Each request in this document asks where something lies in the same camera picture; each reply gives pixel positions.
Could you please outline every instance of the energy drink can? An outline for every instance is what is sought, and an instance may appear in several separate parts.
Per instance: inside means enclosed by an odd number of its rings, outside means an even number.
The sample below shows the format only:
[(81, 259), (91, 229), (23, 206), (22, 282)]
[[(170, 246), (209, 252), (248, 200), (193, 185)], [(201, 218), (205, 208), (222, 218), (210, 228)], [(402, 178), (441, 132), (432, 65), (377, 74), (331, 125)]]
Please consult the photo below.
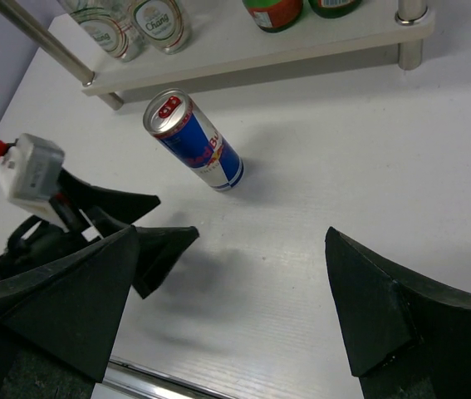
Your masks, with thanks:
[(143, 116), (145, 129), (215, 190), (229, 190), (244, 165), (193, 100), (179, 89), (157, 95)]

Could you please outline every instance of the metal pole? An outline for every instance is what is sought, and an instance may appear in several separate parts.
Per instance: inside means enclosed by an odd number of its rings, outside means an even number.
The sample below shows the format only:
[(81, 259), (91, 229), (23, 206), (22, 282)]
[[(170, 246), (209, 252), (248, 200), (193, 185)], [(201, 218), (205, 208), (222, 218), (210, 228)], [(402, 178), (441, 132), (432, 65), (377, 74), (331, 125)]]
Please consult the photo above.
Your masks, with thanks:
[[(412, 25), (427, 12), (426, 0), (399, 0), (397, 22), (402, 25)], [(424, 48), (423, 40), (400, 43), (398, 45), (398, 65), (404, 71), (411, 71), (422, 62)]]
[[(66, 68), (82, 85), (89, 86), (95, 73), (61, 44), (44, 26), (15, 0), (0, 0), (0, 13), (19, 30), (30, 37), (45, 52)], [(99, 96), (113, 110), (122, 107), (123, 101), (115, 93)]]

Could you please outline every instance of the can pull tab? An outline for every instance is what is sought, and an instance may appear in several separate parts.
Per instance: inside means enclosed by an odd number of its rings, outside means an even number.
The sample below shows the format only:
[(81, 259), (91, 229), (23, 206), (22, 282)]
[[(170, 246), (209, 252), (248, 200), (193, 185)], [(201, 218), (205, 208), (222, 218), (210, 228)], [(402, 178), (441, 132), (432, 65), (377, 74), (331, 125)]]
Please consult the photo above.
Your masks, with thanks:
[(181, 103), (182, 101), (177, 96), (169, 97), (159, 110), (158, 116), (162, 119), (168, 118)]

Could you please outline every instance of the white table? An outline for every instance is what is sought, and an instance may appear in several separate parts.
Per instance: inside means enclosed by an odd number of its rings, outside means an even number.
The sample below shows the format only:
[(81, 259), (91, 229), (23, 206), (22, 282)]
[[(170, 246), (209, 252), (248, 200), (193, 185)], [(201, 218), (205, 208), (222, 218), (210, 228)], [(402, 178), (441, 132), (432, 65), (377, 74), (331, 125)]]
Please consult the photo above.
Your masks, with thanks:
[[(161, 198), (138, 225), (201, 233), (156, 293), (130, 293), (116, 356), (244, 399), (361, 398), (326, 275), (331, 225), (471, 292), (471, 2), (445, 0), (437, 23), (412, 72), (383, 48), (181, 85), (246, 160), (227, 194), (145, 133), (148, 101), (112, 113), (38, 52), (0, 137), (53, 139), (79, 178)], [(0, 252), (25, 217), (0, 193)]]

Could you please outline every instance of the chang beer bottle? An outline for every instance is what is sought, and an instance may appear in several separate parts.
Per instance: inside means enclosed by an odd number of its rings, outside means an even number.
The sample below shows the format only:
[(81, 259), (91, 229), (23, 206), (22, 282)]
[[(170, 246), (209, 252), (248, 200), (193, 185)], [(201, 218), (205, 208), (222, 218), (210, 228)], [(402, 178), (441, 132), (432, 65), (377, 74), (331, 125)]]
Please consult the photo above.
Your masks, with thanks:
[(121, 0), (57, 0), (71, 17), (112, 57), (128, 62), (146, 42), (128, 18)]
[(303, 9), (303, 0), (243, 0), (243, 3), (265, 32), (280, 32), (291, 27)]
[(343, 17), (355, 10), (362, 0), (309, 0), (311, 8), (324, 18)]
[(166, 54), (182, 50), (191, 37), (189, 17), (178, 0), (132, 0), (130, 14), (152, 46)]

